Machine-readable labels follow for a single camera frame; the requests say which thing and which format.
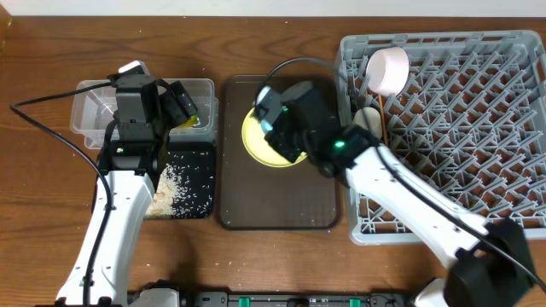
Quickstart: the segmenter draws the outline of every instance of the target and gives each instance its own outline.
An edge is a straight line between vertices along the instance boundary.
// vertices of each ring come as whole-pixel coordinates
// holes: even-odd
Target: yellow bowl
[[[259,122],[250,116],[253,113],[253,110],[254,109],[250,110],[245,117],[245,120],[242,122],[241,137],[243,145],[245,145],[248,153],[255,160],[263,165],[271,167],[287,167],[297,165],[307,157],[307,154],[302,153],[298,159],[296,159],[296,162],[290,163],[290,161],[278,154],[275,149],[271,148],[264,139],[265,133],[262,131]]]

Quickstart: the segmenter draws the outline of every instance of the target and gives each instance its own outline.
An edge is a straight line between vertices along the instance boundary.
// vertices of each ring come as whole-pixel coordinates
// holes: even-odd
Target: dish rack
[[[341,40],[336,69],[343,125],[367,95],[365,67],[378,49],[403,48],[408,82],[383,101],[389,147],[449,199],[529,239],[546,238],[546,53],[531,31],[355,35]],[[349,190],[350,237],[358,245],[419,239],[388,211]]]

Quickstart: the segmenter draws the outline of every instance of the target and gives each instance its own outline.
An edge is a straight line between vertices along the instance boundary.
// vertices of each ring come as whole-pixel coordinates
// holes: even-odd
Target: wooden table
[[[16,17],[0,64],[0,305],[50,304],[90,220],[95,174],[73,152],[17,118],[8,104],[73,90],[134,59],[162,78],[226,79],[268,72],[295,56],[332,60],[349,34],[532,29],[542,19]],[[72,99],[26,109],[83,147]],[[88,151],[92,156],[96,152]],[[130,289],[159,278],[232,292],[414,293],[444,269],[422,244],[356,246],[346,220],[323,232],[229,232],[214,220],[144,222]],[[546,242],[530,243],[546,278]],[[546,304],[537,288],[520,306]]]

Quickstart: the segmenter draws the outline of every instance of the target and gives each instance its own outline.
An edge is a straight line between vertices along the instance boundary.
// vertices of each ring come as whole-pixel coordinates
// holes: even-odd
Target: green led light
[[[335,146],[336,148],[342,148],[342,147],[345,146],[345,142],[343,142],[343,141],[337,141],[337,142],[334,143],[334,146]]]

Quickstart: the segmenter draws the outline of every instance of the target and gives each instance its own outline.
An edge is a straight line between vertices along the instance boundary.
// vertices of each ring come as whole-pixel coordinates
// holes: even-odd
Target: black cable
[[[101,174],[101,172],[99,171],[98,166],[95,164],[93,159],[91,159],[81,149],[79,149],[76,145],[74,145],[72,142],[68,141],[66,138],[64,138],[60,134],[52,131],[50,128],[46,127],[45,125],[40,124],[38,121],[36,121],[36,120],[32,119],[30,116],[24,114],[22,111],[20,111],[18,109],[18,107],[25,106],[27,104],[36,103],[36,102],[48,101],[48,100],[73,96],[73,95],[76,95],[76,94],[79,94],[79,93],[83,93],[83,92],[85,92],[87,90],[98,89],[98,88],[109,86],[109,85],[110,85],[109,82],[104,83],[104,84],[97,84],[97,85],[89,86],[89,87],[86,87],[86,88],[83,88],[83,89],[80,89],[80,90],[75,90],[75,91],[71,91],[71,92],[64,93],[64,94],[46,96],[46,97],[31,99],[31,100],[28,100],[28,101],[18,102],[18,103],[15,103],[14,105],[9,107],[11,109],[11,111],[13,111],[15,114],[19,115],[19,117],[26,120],[30,124],[38,127],[40,130],[44,131],[45,133],[49,134],[50,136],[52,136],[52,137],[56,138],[57,140],[61,141],[62,143],[64,143],[68,147],[70,147],[72,150],[74,150],[76,153],[78,153],[82,158],[84,158],[85,162],[87,162],[89,165],[91,165],[91,167],[96,172],[99,179],[101,180],[102,185],[104,186],[104,190],[106,192],[106,206],[104,207],[104,217],[102,218],[102,222],[101,222],[101,226],[99,228],[99,231],[96,234],[95,243],[93,244],[93,248],[91,249],[91,253],[90,253],[90,256],[89,256],[89,262],[87,263],[87,269],[85,270],[83,306],[89,306],[89,290],[90,290],[90,281],[91,281],[91,276],[92,276],[92,270],[93,270],[93,266],[95,265],[96,254],[98,253],[99,246],[101,245],[101,240],[102,240],[102,237],[104,235],[104,230],[106,229],[108,218],[110,217],[110,211],[112,210],[113,202],[112,202],[112,194],[111,194],[111,191],[110,191],[110,187],[108,186],[108,182],[106,181],[106,178]]]
[[[309,142],[309,131],[308,130],[303,130],[301,132],[301,141],[302,141],[302,143],[304,145],[304,149],[307,152],[307,155],[309,156],[309,160],[312,163],[316,163],[317,159],[315,159],[315,155],[312,152],[312,146],[311,146],[311,143]]]
[[[285,67],[286,65],[289,65],[289,64],[293,64],[293,63],[296,63],[296,62],[303,62],[303,61],[306,61],[306,62],[310,62],[310,63],[313,63],[313,64],[316,64],[318,66],[322,66],[322,67],[326,67],[330,70],[332,70],[337,76],[339,76],[340,78],[342,78],[346,83],[347,83],[347,78],[345,76],[343,76],[340,72],[336,71],[332,65],[330,65],[330,63],[328,63],[327,61],[324,61],[324,60],[321,60],[321,59],[317,59],[317,58],[312,58],[312,57],[300,57],[300,58],[293,58],[293,59],[290,59],[290,60],[287,60],[287,61],[284,61],[283,63],[277,65],[275,68],[273,68],[273,70],[271,70],[266,76],[265,76],[265,79],[264,81],[262,82],[262,84],[258,87],[258,90],[256,91],[256,96],[254,97],[254,113],[257,113],[258,111],[258,97],[259,97],[259,93],[262,91],[262,89],[267,85],[267,83],[270,81],[271,77],[273,77],[274,74],[276,74],[276,72],[278,72],[281,68]]]
[[[256,97],[255,97],[255,103],[258,101],[258,96],[259,96],[259,93],[261,92],[261,90],[266,86],[267,82],[269,81],[269,79],[271,78],[271,76],[273,76],[279,69],[283,68],[284,66],[288,65],[288,64],[291,64],[291,63],[294,63],[294,62],[298,62],[298,61],[308,61],[308,62],[311,62],[311,63],[315,63],[319,66],[322,66],[322,67],[328,67],[330,68],[334,73],[336,73],[338,75],[338,77],[340,77],[341,79],[343,79],[347,84],[348,84],[348,79],[346,76],[344,76],[343,74],[341,74],[340,72],[338,72],[337,70],[335,70],[329,63],[327,63],[326,61],[323,61],[323,60],[319,60],[319,59],[316,59],[316,58],[295,58],[295,59],[291,59],[291,60],[288,60],[288,61],[284,61],[283,63],[277,65],[277,67],[275,67],[270,73],[267,74],[267,76],[265,77],[265,80],[264,82],[262,83],[262,85],[258,88],[258,91],[256,93]],[[364,118],[364,123],[366,124],[366,126],[368,127],[368,131],[371,131],[370,129],[370,126],[368,125],[368,116],[366,115],[366,112],[364,112],[362,108],[362,112],[363,112],[363,118]],[[496,252],[499,256],[505,258],[506,260],[508,260],[509,262],[511,262],[512,264],[514,264],[516,267],[519,267],[520,269],[522,269],[529,277],[531,277],[531,279],[536,282],[538,284],[538,286],[542,289],[542,291],[544,293],[546,293],[546,284],[544,284],[544,281],[540,279],[540,277],[538,277],[537,274],[531,272],[525,265],[521,264],[519,261],[517,261],[516,259],[512,258],[512,256],[508,255],[505,251],[503,251],[501,248],[497,247],[495,244],[493,244],[492,242],[490,242],[485,236],[483,236],[481,233],[479,233],[478,231],[472,229],[470,226],[468,226],[466,223],[464,223],[462,220],[460,220],[459,218],[457,217],[453,217],[451,216],[449,213],[447,213],[446,211],[444,211],[442,208],[440,208],[438,205],[436,205],[433,201],[431,201],[430,199],[428,199],[428,197],[424,196],[423,194],[421,194],[419,191],[417,191],[416,189],[414,189],[410,184],[408,184],[399,174],[398,174],[398,171],[394,170],[386,161],[385,159],[383,158],[383,155],[381,154],[380,150],[378,147],[374,147],[375,149],[375,152],[377,153],[377,156],[379,157],[379,159],[381,160],[381,163],[385,166],[385,168],[387,169],[387,171],[389,173],[391,173],[391,175],[397,179],[405,188],[407,188],[416,198],[418,198],[420,201],[422,201],[423,203],[425,203],[427,206],[431,207],[433,210],[435,210],[439,215],[441,215],[442,217],[445,217],[448,221],[452,222],[455,226],[457,226],[458,228],[468,232],[471,236],[475,237],[477,240],[479,240],[480,242],[482,242],[483,244],[485,244],[487,247],[489,247],[492,251]]]

